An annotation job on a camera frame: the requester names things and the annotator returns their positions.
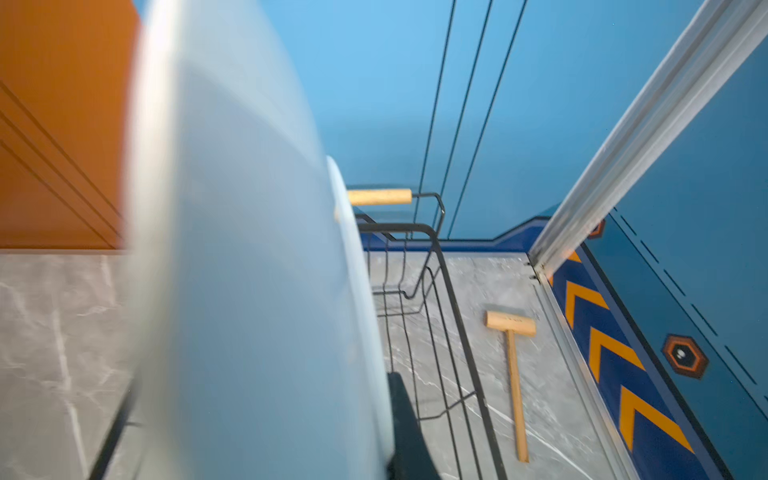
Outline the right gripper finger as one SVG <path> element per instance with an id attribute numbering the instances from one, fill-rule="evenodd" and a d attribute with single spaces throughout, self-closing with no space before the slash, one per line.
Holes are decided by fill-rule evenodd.
<path id="1" fill-rule="evenodd" d="M 387 374 L 392 404 L 395 451 L 388 464 L 388 478 L 434 479 L 440 475 L 429 454 L 406 387 L 399 373 Z"/>

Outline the black wire dish rack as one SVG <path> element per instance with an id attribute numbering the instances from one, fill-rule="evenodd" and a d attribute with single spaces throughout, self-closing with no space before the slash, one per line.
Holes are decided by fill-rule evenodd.
<path id="1" fill-rule="evenodd" d="M 387 374 L 402 380 L 440 479 L 506 468 L 438 224 L 353 207 L 258 242 L 186 229 L 137 251 L 146 349 L 89 470 L 132 479 L 389 479 Z"/>

